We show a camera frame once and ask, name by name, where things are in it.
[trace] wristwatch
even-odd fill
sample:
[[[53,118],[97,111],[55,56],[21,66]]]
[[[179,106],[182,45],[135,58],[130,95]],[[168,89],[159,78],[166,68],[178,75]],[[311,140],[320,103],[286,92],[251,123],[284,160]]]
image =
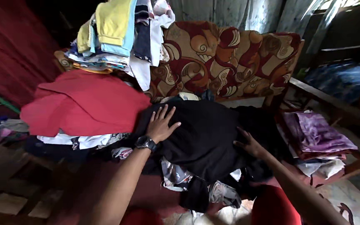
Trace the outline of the wristwatch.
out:
[[[155,142],[147,135],[139,137],[134,145],[138,149],[148,148],[151,149],[152,152],[155,152],[156,150]]]

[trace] green strap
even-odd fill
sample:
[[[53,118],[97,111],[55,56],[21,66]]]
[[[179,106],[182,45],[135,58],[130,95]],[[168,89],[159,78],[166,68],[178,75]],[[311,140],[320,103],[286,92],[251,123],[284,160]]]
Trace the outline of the green strap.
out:
[[[5,105],[7,108],[14,111],[15,113],[20,114],[20,110],[18,108],[16,108],[15,106],[13,106],[12,104],[10,104],[8,101],[6,101],[5,99],[3,99],[1,97],[0,97],[0,103]]]

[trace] purple tie-dye cloth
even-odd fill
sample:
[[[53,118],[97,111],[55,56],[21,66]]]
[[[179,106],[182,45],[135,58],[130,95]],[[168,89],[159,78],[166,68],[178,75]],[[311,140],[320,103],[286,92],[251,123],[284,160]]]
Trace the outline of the purple tie-dye cloth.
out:
[[[283,117],[303,152],[331,153],[346,149],[357,150],[357,146],[352,141],[329,126],[324,117],[318,113],[285,112]]]

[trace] floral upholstery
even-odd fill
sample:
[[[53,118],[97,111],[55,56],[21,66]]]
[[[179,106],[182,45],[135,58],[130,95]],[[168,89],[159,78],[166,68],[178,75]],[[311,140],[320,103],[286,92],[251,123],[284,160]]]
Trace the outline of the floral upholstery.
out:
[[[301,39],[259,34],[210,22],[175,22],[164,30],[170,60],[151,67],[152,101],[212,90],[216,100],[280,94],[290,80]]]

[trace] hand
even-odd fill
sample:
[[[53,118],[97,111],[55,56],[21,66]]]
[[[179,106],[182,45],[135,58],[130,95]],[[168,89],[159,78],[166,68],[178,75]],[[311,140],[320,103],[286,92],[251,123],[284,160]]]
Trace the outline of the hand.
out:
[[[240,127],[237,127],[237,129],[240,131],[240,133],[247,139],[248,144],[243,144],[239,141],[233,141],[233,144],[235,146],[238,146],[240,148],[243,148],[245,151],[248,152],[248,154],[258,158],[263,159],[267,156],[267,154],[270,154],[264,147],[262,147],[254,138],[253,136],[243,130]]]
[[[170,118],[172,118],[176,107],[173,107],[165,118],[167,108],[168,105],[165,105],[163,110],[162,107],[159,107],[157,113],[153,112],[150,123],[148,124],[146,135],[149,136],[155,142],[155,144],[158,144],[158,142],[167,139],[173,133],[173,131],[181,125],[181,123],[178,122],[169,128],[167,124],[169,123]]]

